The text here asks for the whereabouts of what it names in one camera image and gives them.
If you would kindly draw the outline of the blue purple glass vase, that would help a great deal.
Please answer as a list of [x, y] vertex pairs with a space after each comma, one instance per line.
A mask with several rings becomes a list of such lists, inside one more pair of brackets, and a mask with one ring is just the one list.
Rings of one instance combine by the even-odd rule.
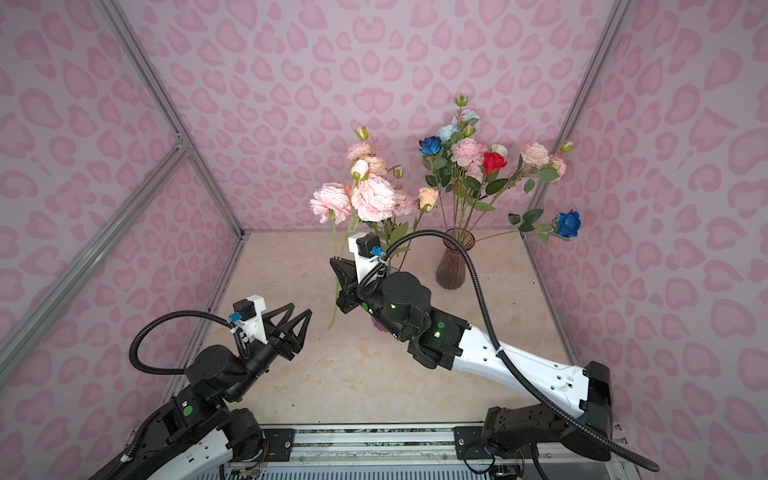
[[379, 331], [390, 333], [389, 330], [383, 324], [381, 324], [378, 320], [376, 320], [375, 318], [371, 317], [371, 322], [372, 322], [373, 326], [376, 329], [378, 329]]

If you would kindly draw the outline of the maroon grey glass vase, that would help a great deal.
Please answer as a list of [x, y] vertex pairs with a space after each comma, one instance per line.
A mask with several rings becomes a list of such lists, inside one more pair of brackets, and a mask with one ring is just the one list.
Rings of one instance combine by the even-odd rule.
[[[474, 235], [463, 228], [450, 228], [446, 231], [456, 241], [460, 242], [466, 251], [471, 250], [476, 241]], [[444, 253], [436, 271], [436, 281], [446, 290], [456, 290], [466, 279], [467, 266], [461, 252], [447, 240], [443, 241]]]

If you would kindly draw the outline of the pale pink peony stem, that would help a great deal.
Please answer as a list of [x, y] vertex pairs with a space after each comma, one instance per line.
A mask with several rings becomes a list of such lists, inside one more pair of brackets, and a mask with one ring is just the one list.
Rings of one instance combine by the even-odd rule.
[[413, 200], [408, 195], [402, 185], [403, 171], [397, 166], [392, 169], [392, 174], [395, 179], [394, 186], [394, 201], [395, 207], [393, 209], [393, 215], [397, 217], [405, 216], [411, 213], [413, 208]]

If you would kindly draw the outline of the large pink peony stem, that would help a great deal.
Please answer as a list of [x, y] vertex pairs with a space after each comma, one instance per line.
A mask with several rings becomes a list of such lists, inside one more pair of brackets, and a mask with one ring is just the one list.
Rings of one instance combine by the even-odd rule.
[[453, 187], [453, 232], [458, 241], [467, 236], [466, 228], [471, 220], [474, 206], [481, 196], [484, 180], [483, 160], [487, 147], [472, 139], [465, 138], [451, 147]]

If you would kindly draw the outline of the single red rose stem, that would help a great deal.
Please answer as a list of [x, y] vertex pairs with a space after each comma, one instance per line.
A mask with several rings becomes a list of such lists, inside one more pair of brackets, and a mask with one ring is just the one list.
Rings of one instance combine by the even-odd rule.
[[500, 177], [501, 170], [507, 164], [502, 154], [491, 151], [472, 160], [466, 167], [462, 192], [467, 213], [462, 227], [467, 233], [475, 225], [478, 212], [489, 212], [494, 199], [507, 184], [508, 179]]

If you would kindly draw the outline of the light blue rose stem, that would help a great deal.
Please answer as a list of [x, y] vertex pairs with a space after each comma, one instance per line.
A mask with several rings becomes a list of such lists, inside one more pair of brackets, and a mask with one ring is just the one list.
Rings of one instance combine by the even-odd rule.
[[472, 136], [480, 122], [480, 116], [473, 110], [468, 109], [469, 98], [464, 94], [458, 94], [454, 98], [457, 107], [456, 113], [451, 121], [437, 131], [437, 137], [442, 143], [456, 142], [454, 137], [461, 135], [463, 138]]

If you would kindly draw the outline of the dark blue rose stem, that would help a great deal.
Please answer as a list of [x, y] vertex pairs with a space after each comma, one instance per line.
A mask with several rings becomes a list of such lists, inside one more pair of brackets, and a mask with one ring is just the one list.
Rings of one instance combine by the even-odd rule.
[[[523, 214], [510, 213], [507, 220], [511, 229], [498, 235], [517, 233], [522, 238], [528, 236], [538, 238], [543, 244], [547, 244], [551, 239], [570, 242], [578, 237], [581, 229], [581, 217], [577, 211], [559, 212], [549, 221], [545, 221], [543, 215], [544, 210], [541, 208], [530, 209]], [[483, 237], [483, 240], [498, 235]]]

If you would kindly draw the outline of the white rose stem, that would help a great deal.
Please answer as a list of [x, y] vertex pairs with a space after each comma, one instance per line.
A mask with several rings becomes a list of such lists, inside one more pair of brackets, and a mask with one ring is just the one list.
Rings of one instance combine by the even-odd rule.
[[493, 144], [490, 147], [489, 151], [491, 153], [498, 154], [498, 155], [500, 155], [503, 158], [506, 158], [508, 156], [508, 149], [504, 145], [501, 145], [501, 144]]

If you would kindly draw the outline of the pink spray rose stem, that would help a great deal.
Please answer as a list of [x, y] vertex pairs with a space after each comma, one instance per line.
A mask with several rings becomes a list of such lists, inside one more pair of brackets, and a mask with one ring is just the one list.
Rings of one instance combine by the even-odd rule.
[[358, 126], [354, 133], [358, 142], [347, 150], [352, 177], [355, 180], [363, 180], [371, 175], [384, 177], [387, 174], [386, 162], [378, 155], [376, 142], [370, 137], [367, 127]]

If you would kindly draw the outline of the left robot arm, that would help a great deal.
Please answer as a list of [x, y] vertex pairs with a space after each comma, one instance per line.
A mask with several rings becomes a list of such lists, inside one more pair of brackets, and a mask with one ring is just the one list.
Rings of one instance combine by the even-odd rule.
[[[226, 460], [263, 459], [265, 439], [247, 409], [230, 409], [265, 373], [274, 360], [292, 360], [301, 352], [312, 317], [311, 310], [294, 311], [289, 303], [257, 318], [266, 339], [250, 340], [242, 323], [209, 312], [180, 310], [164, 314], [144, 326], [129, 348], [131, 365], [150, 375], [183, 375], [188, 384], [152, 412], [131, 434], [123, 451], [95, 473], [97, 479], [148, 479], [162, 467], [181, 459], [211, 439]], [[152, 330], [183, 317], [194, 317], [226, 327], [237, 349], [213, 345], [200, 351], [184, 368], [161, 368], [144, 363], [139, 348]]]

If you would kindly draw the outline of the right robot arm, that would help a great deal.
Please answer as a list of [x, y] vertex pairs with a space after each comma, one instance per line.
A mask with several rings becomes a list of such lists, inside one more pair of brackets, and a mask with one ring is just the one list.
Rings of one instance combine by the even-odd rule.
[[481, 439], [499, 456], [523, 445], [560, 443], [596, 461], [610, 460], [612, 386], [607, 366], [564, 365], [511, 345], [494, 345], [490, 336], [468, 321], [431, 304], [431, 292], [408, 272], [378, 278], [373, 291], [358, 290], [363, 266], [336, 259], [330, 265], [340, 283], [337, 305], [343, 313], [360, 307], [391, 336], [407, 345], [408, 354], [423, 367], [457, 370], [528, 393], [536, 404], [488, 410]]

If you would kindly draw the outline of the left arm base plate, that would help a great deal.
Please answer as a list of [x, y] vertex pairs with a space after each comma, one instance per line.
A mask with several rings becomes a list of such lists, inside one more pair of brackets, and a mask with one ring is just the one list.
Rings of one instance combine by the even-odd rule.
[[290, 461], [296, 430], [293, 428], [262, 429], [263, 445], [258, 460], [261, 462], [285, 463]]

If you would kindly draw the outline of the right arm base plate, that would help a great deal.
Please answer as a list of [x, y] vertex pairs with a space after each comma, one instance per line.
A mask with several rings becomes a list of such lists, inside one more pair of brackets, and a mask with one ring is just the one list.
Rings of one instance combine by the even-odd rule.
[[452, 428], [455, 454], [458, 460], [494, 460], [486, 441], [482, 437], [480, 425], [464, 425]]

